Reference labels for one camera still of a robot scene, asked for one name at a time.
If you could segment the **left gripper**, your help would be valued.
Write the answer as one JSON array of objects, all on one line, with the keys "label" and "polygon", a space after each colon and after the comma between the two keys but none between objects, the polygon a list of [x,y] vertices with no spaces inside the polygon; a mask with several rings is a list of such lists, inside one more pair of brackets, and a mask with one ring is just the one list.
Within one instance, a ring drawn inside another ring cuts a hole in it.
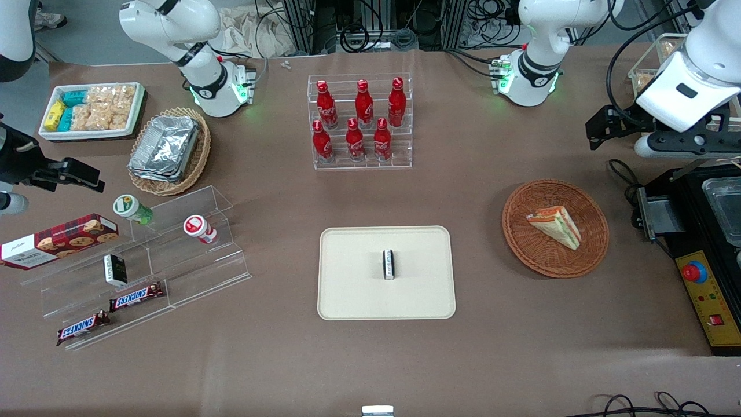
[{"label": "left gripper", "polygon": [[[622,116],[616,106],[603,106],[586,122],[590,150],[604,142],[640,132],[640,126]],[[642,158],[731,159],[740,155],[738,131],[707,131],[704,134],[660,130],[642,136],[635,153]]]}]

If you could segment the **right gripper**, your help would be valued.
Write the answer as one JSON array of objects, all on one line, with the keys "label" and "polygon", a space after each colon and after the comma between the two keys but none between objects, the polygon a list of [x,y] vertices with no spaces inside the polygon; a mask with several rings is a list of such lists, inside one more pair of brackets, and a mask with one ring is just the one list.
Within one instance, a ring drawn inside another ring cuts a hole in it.
[{"label": "right gripper", "polygon": [[61,161],[47,159],[42,164],[42,151],[33,137],[10,126],[1,126],[1,213],[21,214],[28,200],[13,193],[14,185],[29,180],[35,173],[35,186],[55,192],[58,185],[77,185],[93,192],[103,192],[105,182],[100,171],[74,158]]}]

